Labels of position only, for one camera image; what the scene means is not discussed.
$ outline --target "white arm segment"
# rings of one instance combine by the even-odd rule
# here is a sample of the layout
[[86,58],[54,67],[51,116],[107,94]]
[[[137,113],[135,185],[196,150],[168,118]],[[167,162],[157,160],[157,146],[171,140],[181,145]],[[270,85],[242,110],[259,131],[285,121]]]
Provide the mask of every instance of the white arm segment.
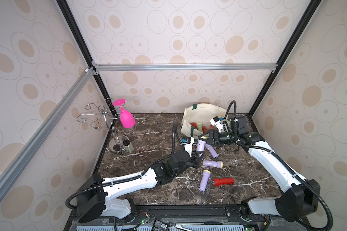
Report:
[[[105,181],[103,183],[141,176],[141,174],[142,171],[120,177],[104,178]],[[116,198],[140,189],[155,187],[158,182],[155,180],[156,177],[157,175],[154,170],[149,169],[147,173],[139,179],[104,187],[104,192],[107,192],[108,195],[105,197],[104,205],[106,206],[106,209],[103,210],[102,216],[124,218],[129,215],[131,212],[129,201],[127,199],[120,200]]]
[[[265,141],[259,141],[256,143],[255,146],[265,147],[267,149],[272,150],[269,144]],[[273,155],[269,154],[266,151],[253,148],[250,148],[248,152],[264,166],[264,168],[271,174],[271,176],[278,183],[280,189],[283,192],[286,192],[288,189],[290,189],[291,184],[293,183],[296,185],[301,184],[297,179],[292,177],[291,173],[289,173],[289,171],[282,165],[282,163],[280,163]],[[305,179],[303,175],[299,173],[297,173],[297,175],[300,178]]]
[[[265,141],[257,142],[256,146],[261,146],[272,150],[269,144]],[[289,173],[289,171],[273,155],[269,154],[266,151],[253,148],[250,148],[248,152],[264,166],[264,168],[271,174],[271,176],[278,183],[280,189],[283,192],[286,192],[288,189],[290,189],[292,187],[291,184],[293,183],[296,185],[300,184],[300,182],[297,179],[293,178],[291,173]],[[297,175],[300,178],[305,179],[303,175],[299,173],[297,173]],[[276,198],[279,197],[257,197],[249,200],[248,206],[254,214],[268,214],[280,216],[275,206]]]
[[187,151],[189,153],[189,156],[192,157],[192,147],[194,144],[194,138],[190,137],[190,143],[185,143],[184,147],[185,147],[185,151]]
[[[120,177],[104,178],[105,181],[103,183],[131,178],[134,176],[141,176],[141,173],[142,171],[138,173],[132,173],[130,175],[120,176]],[[105,201],[117,198],[119,196],[125,195],[127,193],[131,193],[140,189],[153,188],[154,186],[156,186],[158,182],[155,179],[156,177],[157,176],[154,170],[149,169],[147,173],[139,179],[132,180],[125,183],[115,184],[112,186],[106,186],[103,188],[104,192],[108,193],[108,196],[105,197]]]

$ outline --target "dark marble surface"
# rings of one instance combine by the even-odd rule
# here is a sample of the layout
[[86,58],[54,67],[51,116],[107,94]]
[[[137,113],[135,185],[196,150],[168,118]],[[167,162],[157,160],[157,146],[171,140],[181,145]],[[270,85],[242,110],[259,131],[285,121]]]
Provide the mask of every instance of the dark marble surface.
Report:
[[[123,176],[142,171],[154,160],[170,154],[172,123],[178,123],[180,132],[182,113],[134,114],[134,117],[136,125],[132,128],[124,128],[120,122],[116,123],[118,134],[128,136],[132,142],[133,153],[121,156],[110,152],[108,148],[99,170],[102,177]],[[139,190],[119,198],[132,198],[135,204],[233,204],[231,197],[234,197],[236,203],[240,204],[249,197],[279,196],[277,183],[264,167],[243,149],[231,152],[235,147],[228,145],[227,148],[215,149],[219,154],[215,160],[223,162],[223,169],[189,168],[169,184]],[[204,159],[213,159],[206,150],[204,155]],[[232,177],[235,183],[214,187],[209,179],[206,191],[201,192],[198,187],[204,169],[211,171],[211,178]]]

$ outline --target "red wire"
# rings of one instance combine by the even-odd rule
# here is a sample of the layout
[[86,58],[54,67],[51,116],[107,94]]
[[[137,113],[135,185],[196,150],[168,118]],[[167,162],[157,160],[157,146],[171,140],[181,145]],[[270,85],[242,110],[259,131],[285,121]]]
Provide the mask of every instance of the red wire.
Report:
[[147,214],[148,216],[150,216],[149,213],[147,213],[147,212],[142,212],[142,213],[139,213],[138,215],[143,214],[143,213],[145,213],[145,214]]

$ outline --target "purple flashlight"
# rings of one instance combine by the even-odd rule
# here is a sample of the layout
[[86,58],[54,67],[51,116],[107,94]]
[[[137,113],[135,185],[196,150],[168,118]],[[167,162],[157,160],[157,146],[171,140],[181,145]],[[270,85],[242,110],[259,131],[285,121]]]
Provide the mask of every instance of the purple flashlight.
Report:
[[203,166],[216,167],[222,169],[222,161],[203,160]]
[[200,181],[199,191],[204,192],[206,190],[208,178],[210,175],[211,175],[210,171],[203,170],[203,176],[202,176],[202,180]]
[[213,158],[217,158],[219,155],[217,154],[217,152],[214,150],[213,146],[208,145],[208,144],[204,144],[204,147],[208,149],[209,153],[211,154],[211,156]]
[[197,144],[197,151],[204,151],[204,145],[205,145],[205,141],[201,141],[201,140],[198,140],[198,144]]

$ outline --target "green led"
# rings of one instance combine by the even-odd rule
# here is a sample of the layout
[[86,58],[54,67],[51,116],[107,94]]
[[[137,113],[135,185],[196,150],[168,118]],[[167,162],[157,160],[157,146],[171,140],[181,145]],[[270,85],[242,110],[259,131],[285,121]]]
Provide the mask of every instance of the green led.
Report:
[[147,222],[149,222],[150,221],[150,216],[147,216],[145,219],[143,219],[140,223],[143,225],[143,224],[145,224],[145,223],[147,223]]

